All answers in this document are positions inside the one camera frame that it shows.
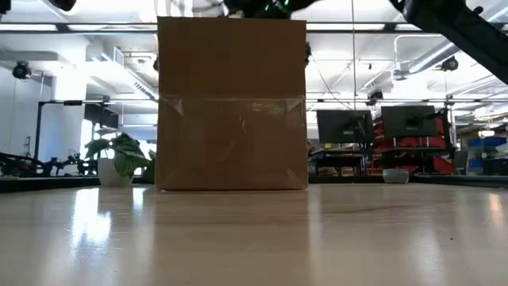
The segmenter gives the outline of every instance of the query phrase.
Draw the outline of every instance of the table surface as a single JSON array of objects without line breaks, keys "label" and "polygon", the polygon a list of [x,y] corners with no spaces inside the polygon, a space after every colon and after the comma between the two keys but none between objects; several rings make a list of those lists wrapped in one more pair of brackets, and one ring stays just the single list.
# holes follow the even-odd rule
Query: table surface
[{"label": "table surface", "polygon": [[0,284],[506,286],[507,216],[430,184],[3,194]]}]

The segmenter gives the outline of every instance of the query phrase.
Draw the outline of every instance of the cable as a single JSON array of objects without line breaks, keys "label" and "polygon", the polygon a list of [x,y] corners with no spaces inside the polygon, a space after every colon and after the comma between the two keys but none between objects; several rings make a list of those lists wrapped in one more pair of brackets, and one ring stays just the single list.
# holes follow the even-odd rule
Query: cable
[{"label": "cable", "polygon": [[353,108],[356,110],[356,30],[355,30],[355,0],[351,0],[351,20],[352,20],[352,69],[353,69]]},{"label": "cable", "polygon": [[319,76],[321,77],[321,80],[323,81],[323,83],[325,84],[326,86],[326,90],[333,96],[333,98],[338,102],[340,103],[342,106],[348,108],[349,110],[353,110],[351,107],[349,107],[348,105],[342,103],[337,97],[335,97],[335,94],[332,92],[332,90],[330,89],[330,87],[328,86],[328,84],[326,83],[326,80],[325,80],[325,77],[323,76],[323,74],[321,74],[321,71],[319,70],[319,67],[318,67],[318,62],[316,61],[316,59],[314,58],[314,55],[310,55],[310,57],[312,58],[312,61],[314,62],[314,64],[316,65],[316,69],[317,69],[317,73],[319,73]]}]

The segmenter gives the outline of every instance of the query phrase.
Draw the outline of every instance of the security camera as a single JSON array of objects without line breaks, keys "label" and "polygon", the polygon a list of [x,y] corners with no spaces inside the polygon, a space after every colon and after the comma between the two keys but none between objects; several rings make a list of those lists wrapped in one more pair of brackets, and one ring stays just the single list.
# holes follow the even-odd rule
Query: security camera
[{"label": "security camera", "polygon": [[383,91],[380,89],[375,89],[368,93],[367,97],[369,99],[383,99]]},{"label": "security camera", "polygon": [[441,65],[441,70],[442,71],[455,71],[457,68],[459,68],[459,61],[456,60],[456,58],[454,56],[452,56],[451,58],[445,60],[443,62],[443,64]]},{"label": "security camera", "polygon": [[29,67],[29,62],[18,61],[16,67],[13,69],[13,77],[16,79],[29,79],[32,77],[32,70]]}]

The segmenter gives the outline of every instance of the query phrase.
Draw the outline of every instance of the green leaf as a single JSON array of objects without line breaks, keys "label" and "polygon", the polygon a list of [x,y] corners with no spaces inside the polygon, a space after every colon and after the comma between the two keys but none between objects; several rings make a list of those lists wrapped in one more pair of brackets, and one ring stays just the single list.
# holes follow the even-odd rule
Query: green leaf
[{"label": "green leaf", "polygon": [[129,160],[127,155],[117,153],[114,158],[114,168],[119,176],[131,176],[134,173],[134,164]]},{"label": "green leaf", "polygon": [[117,153],[114,167],[120,176],[132,176],[137,168],[144,168],[150,163],[146,158],[132,157],[124,153]]},{"label": "green leaf", "polygon": [[140,158],[140,159],[145,159],[146,160],[146,158],[144,157],[143,152],[138,153],[136,151],[132,151],[131,149],[129,149],[129,147],[126,147],[126,146],[117,147],[117,151],[119,153],[124,153],[125,155],[131,156],[131,157],[136,157],[136,158]]},{"label": "green leaf", "polygon": [[140,149],[139,143],[126,133],[122,133],[120,136],[114,138],[112,142],[113,149],[115,151],[134,157],[144,158],[144,154]]},{"label": "green leaf", "polygon": [[102,139],[102,138],[93,140],[90,143],[85,145],[85,148],[88,148],[85,158],[90,158],[93,155],[101,152],[102,150],[108,149],[109,147],[110,147],[109,140]]}]

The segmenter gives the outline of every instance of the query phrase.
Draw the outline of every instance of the cardboard box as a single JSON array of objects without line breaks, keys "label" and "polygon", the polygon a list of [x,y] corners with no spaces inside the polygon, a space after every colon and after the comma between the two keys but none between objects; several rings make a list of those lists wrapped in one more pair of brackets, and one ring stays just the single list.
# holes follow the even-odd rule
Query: cardboard box
[{"label": "cardboard box", "polygon": [[304,21],[159,18],[161,96],[305,95]]},{"label": "cardboard box", "polygon": [[305,33],[294,21],[159,19],[157,188],[307,187]]}]

